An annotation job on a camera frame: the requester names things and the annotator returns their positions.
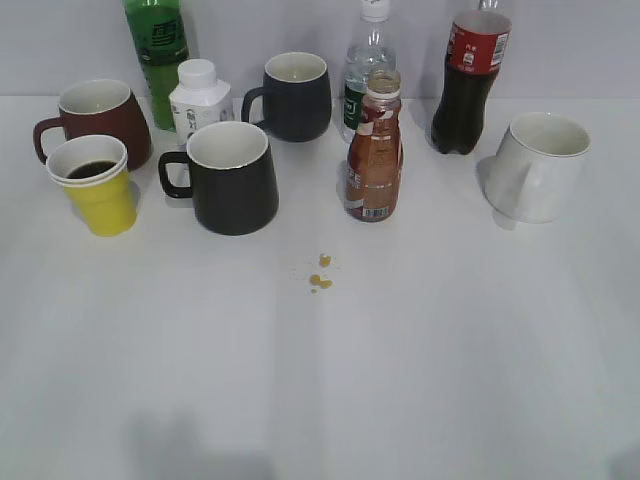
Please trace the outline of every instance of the dark red mug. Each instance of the dark red mug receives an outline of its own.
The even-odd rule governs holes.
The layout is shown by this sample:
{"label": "dark red mug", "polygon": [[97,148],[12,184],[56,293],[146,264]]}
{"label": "dark red mug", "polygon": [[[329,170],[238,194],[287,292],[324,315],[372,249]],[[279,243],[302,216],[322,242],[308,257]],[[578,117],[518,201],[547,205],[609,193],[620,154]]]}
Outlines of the dark red mug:
{"label": "dark red mug", "polygon": [[129,170],[141,167],[151,155],[151,134],[140,105],[131,89],[118,80],[90,80],[78,83],[60,95],[60,116],[39,122],[33,129],[33,145],[42,163],[45,130],[62,127],[67,140],[84,135],[116,137],[127,147]]}

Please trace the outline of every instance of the bottle label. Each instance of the bottle label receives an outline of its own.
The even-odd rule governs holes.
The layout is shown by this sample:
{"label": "bottle label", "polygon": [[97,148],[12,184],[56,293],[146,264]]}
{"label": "bottle label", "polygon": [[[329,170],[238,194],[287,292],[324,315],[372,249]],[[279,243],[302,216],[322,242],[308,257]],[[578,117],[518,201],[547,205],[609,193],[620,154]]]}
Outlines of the bottle label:
{"label": "bottle label", "polygon": [[500,70],[502,57],[509,41],[507,30],[483,35],[465,30],[456,23],[451,28],[445,62],[470,75],[488,75]]}
{"label": "bottle label", "polygon": [[171,102],[171,110],[176,124],[178,145],[181,146],[185,145],[189,137],[202,127],[234,119],[231,97],[225,98],[217,105],[206,107]]}
{"label": "bottle label", "polygon": [[364,93],[344,87],[344,124],[351,130],[357,130],[362,115]]}
{"label": "bottle label", "polygon": [[127,21],[141,64],[170,65],[189,57],[179,9],[140,7],[127,12]]}
{"label": "bottle label", "polygon": [[399,113],[400,108],[384,112],[363,108],[349,155],[345,202],[363,219],[388,217],[398,201],[403,163]]}

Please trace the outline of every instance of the mug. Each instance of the mug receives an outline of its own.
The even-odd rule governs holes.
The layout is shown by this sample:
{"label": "mug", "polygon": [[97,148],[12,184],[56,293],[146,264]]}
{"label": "mug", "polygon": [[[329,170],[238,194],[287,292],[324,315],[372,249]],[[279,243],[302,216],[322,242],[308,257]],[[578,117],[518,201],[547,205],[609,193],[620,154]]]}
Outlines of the mug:
{"label": "mug", "polygon": [[85,135],[69,140],[45,165],[95,235],[118,235],[136,222],[127,148],[117,138]]}
{"label": "mug", "polygon": [[286,142],[308,142],[322,135],[331,121],[331,86],[326,62],[311,53],[273,57],[264,67],[263,86],[247,92],[242,121],[263,97],[264,120],[258,124]]}
{"label": "mug", "polygon": [[[167,165],[187,164],[191,186],[176,187]],[[223,235],[245,235],[267,225],[278,210],[278,187],[266,134],[255,125],[219,122],[201,128],[187,151],[160,157],[162,189],[173,198],[192,198],[197,220]]]}
{"label": "mug", "polygon": [[118,80],[90,80],[65,90],[58,102],[60,116],[39,122],[33,129],[38,158],[46,162],[42,148],[45,130],[62,127],[67,140],[91,134],[109,135],[127,147],[129,170],[141,167],[151,154],[151,135],[131,89]]}
{"label": "mug", "polygon": [[555,220],[571,198],[590,147],[587,131],[568,118],[552,113],[517,117],[489,167],[487,199],[514,220]]}

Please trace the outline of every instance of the yellow paper cup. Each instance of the yellow paper cup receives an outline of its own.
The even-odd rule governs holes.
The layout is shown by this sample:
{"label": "yellow paper cup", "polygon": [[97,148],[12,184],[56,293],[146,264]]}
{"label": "yellow paper cup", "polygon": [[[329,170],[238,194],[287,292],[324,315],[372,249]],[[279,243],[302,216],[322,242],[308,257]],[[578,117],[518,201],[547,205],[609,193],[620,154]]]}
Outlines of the yellow paper cup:
{"label": "yellow paper cup", "polygon": [[[114,166],[91,177],[68,178],[78,168],[101,161],[113,162]],[[49,156],[46,167],[94,234],[112,237],[129,230],[136,222],[127,149],[117,138],[87,135],[69,140]]]}

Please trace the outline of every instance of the mug handle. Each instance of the mug handle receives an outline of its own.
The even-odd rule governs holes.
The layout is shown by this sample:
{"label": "mug handle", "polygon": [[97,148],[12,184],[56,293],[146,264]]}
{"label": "mug handle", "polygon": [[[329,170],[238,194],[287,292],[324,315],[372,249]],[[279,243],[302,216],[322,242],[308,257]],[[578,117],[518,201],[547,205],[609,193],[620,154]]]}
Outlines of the mug handle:
{"label": "mug handle", "polygon": [[38,122],[38,124],[33,128],[33,146],[36,149],[38,158],[43,164],[47,162],[47,155],[44,153],[44,149],[42,148],[42,134],[50,128],[62,127],[63,124],[64,122],[62,121],[62,117],[47,118],[46,120]]}
{"label": "mug handle", "polygon": [[171,198],[191,198],[193,196],[191,187],[176,187],[169,180],[167,165],[170,163],[188,165],[189,156],[186,152],[167,152],[162,154],[158,162],[158,173],[160,174],[160,184],[162,185],[164,193]]}
{"label": "mug handle", "polygon": [[[251,106],[256,98],[262,97],[266,95],[267,89],[265,87],[254,88],[253,90],[249,90],[247,94],[244,96],[244,100],[242,101],[242,116],[241,119],[243,122],[249,122],[249,116],[251,114]],[[265,121],[262,120],[255,124],[256,127],[260,127],[264,129]]]}

